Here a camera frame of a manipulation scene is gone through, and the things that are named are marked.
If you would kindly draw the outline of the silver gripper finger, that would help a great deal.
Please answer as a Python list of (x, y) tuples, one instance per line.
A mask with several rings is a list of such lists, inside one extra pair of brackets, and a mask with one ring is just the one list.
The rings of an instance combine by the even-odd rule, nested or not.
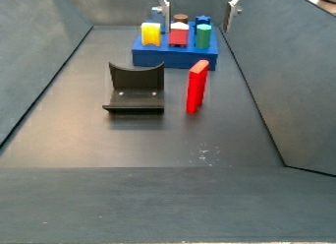
[(170, 30), (170, 3), (168, 0), (157, 0), (158, 5), (156, 7), (161, 8), (161, 13), (165, 17), (165, 32), (168, 33)]
[(241, 0), (229, 0), (226, 2), (224, 23), (222, 23), (222, 28), (224, 28), (225, 32), (229, 32), (230, 23), (232, 23), (234, 15), (237, 14), (237, 11), (238, 11), (240, 1)]

